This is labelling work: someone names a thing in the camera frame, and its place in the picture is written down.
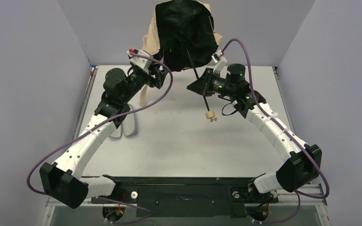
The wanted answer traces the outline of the purple zippered umbrella case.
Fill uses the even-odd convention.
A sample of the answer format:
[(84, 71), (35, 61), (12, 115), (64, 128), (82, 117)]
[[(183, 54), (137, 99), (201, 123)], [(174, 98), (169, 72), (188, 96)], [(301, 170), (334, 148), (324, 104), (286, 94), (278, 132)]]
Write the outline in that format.
[(136, 113), (126, 116), (118, 129), (111, 133), (108, 137), (113, 140), (121, 139), (122, 137), (131, 138), (138, 134), (138, 122)]

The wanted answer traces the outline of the beige umbrella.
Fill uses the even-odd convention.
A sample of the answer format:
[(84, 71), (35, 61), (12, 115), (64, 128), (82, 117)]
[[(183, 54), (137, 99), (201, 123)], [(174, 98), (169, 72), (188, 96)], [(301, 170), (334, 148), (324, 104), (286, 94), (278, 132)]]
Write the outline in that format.
[(180, 72), (210, 63), (221, 39), (209, 4), (168, 0), (155, 6), (142, 50), (171, 71)]

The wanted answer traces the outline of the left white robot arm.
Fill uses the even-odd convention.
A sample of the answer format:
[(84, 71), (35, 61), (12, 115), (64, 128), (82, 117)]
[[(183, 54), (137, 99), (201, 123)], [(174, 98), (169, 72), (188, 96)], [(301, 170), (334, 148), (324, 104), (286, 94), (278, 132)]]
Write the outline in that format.
[(66, 151), (53, 163), (43, 163), (39, 169), (43, 190), (46, 195), (75, 209), (87, 198), (109, 196), (115, 188), (115, 180), (109, 176), (84, 178), (83, 171), (98, 148), (129, 114), (145, 110), (162, 100), (169, 89), (150, 105), (131, 110), (129, 101), (145, 86), (160, 87), (171, 70), (144, 71), (137, 66), (130, 67), (127, 75), (120, 68), (113, 68), (105, 75), (104, 92), (83, 133), (65, 145)]

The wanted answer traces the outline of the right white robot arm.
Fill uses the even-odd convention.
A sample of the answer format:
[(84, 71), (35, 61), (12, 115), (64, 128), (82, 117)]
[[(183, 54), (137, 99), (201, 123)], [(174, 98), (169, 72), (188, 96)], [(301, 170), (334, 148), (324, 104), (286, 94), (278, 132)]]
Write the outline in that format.
[(214, 69), (206, 68), (187, 89), (205, 97), (214, 94), (228, 97), (235, 111), (255, 125), (280, 155), (283, 165), (276, 172), (255, 178), (254, 192), (265, 194), (279, 189), (293, 192), (319, 176), (322, 151), (292, 133), (265, 98), (251, 89), (245, 78), (246, 71), (241, 64), (231, 64), (222, 78)]

